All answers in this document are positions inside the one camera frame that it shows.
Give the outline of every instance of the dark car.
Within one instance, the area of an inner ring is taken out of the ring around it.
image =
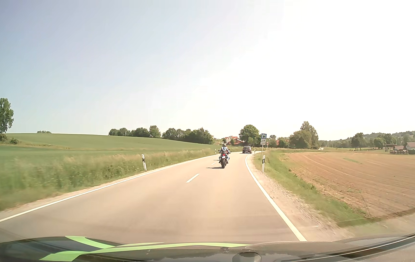
[[[243,146],[243,154],[244,153],[251,154],[251,146]]]

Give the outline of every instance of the plowed field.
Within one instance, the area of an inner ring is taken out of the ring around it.
[[[415,208],[415,155],[299,152],[282,160],[322,193],[372,217]]]

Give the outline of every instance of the road shoulder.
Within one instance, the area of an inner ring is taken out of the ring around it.
[[[336,241],[354,236],[257,170],[253,164],[253,156],[247,157],[247,164],[264,190],[308,241]]]

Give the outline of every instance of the white edge line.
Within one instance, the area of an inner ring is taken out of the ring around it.
[[[266,190],[264,190],[263,186],[261,186],[261,184],[259,184],[258,180],[253,175],[253,173],[251,172],[251,170],[248,166],[247,159],[248,159],[249,156],[250,155],[245,157],[246,168],[248,169],[249,174],[251,175],[251,177],[254,179],[254,181],[258,185],[259,189],[261,189],[264,196],[266,196],[266,198],[269,200],[269,203],[274,207],[274,209],[277,211],[277,213],[279,213],[279,216],[283,219],[283,221],[287,224],[287,226],[289,226],[289,228],[292,230],[293,234],[296,235],[298,240],[299,241],[307,241],[306,238],[304,238],[304,236],[300,233],[300,231],[298,231],[297,227],[295,227],[295,225],[293,225],[292,221],[290,221],[290,219],[284,214],[284,212],[279,208],[279,206],[274,202],[274,200],[272,200],[272,198],[269,196],[269,194],[267,194],[267,192],[266,192]]]
[[[190,183],[190,181],[192,181],[195,177],[197,177],[199,174],[194,175],[192,178],[188,179],[188,181],[186,183]]]
[[[38,209],[42,209],[42,208],[44,208],[46,206],[49,206],[49,205],[54,205],[54,204],[60,203],[62,201],[69,200],[69,199],[72,199],[72,198],[75,198],[75,197],[78,197],[78,196],[81,196],[81,195],[84,195],[84,194],[88,194],[88,193],[91,193],[91,192],[94,192],[94,191],[97,191],[97,190],[100,190],[100,189],[103,189],[103,188],[108,188],[108,187],[113,186],[113,185],[116,185],[116,184],[120,184],[120,183],[123,183],[123,182],[127,182],[127,181],[132,180],[132,179],[135,179],[135,178],[139,178],[139,177],[142,177],[142,176],[145,176],[145,175],[149,175],[149,174],[152,174],[152,173],[155,173],[155,172],[158,172],[158,171],[162,171],[162,170],[165,170],[165,169],[168,169],[168,168],[177,166],[177,165],[186,164],[188,162],[192,162],[192,161],[195,161],[195,160],[199,160],[199,159],[203,159],[203,158],[211,158],[213,156],[217,156],[217,154],[210,155],[210,156],[206,156],[206,157],[202,157],[202,158],[191,159],[191,160],[188,160],[188,161],[185,161],[185,162],[181,162],[181,163],[178,163],[178,164],[173,164],[173,165],[165,166],[165,167],[162,167],[160,169],[157,169],[157,170],[154,170],[154,171],[145,173],[145,174],[141,174],[139,176],[131,177],[131,178],[128,178],[128,179],[125,179],[125,180],[122,180],[122,181],[119,181],[119,182],[116,182],[116,183],[113,183],[113,184],[110,184],[110,185],[106,185],[106,186],[101,187],[101,188],[96,188],[96,189],[93,189],[93,190],[89,190],[89,191],[83,192],[81,194],[77,194],[77,195],[74,195],[74,196],[71,196],[71,197],[67,197],[67,198],[64,198],[64,199],[61,199],[61,200],[57,200],[55,202],[52,202],[52,203],[49,203],[49,204],[46,204],[46,205],[38,206],[36,208],[23,211],[23,212],[18,213],[18,214],[11,215],[9,217],[0,219],[0,222],[3,222],[3,221],[6,221],[6,220],[9,220],[9,219],[12,219],[14,217],[18,217],[20,215],[23,215],[23,214],[26,214],[26,213],[29,213],[29,212],[32,212],[32,211],[35,211],[35,210],[38,210]]]

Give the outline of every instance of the asphalt road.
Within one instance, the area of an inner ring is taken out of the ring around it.
[[[217,157],[197,159],[2,221],[0,242],[297,241],[251,177],[247,156],[232,153],[225,169]]]

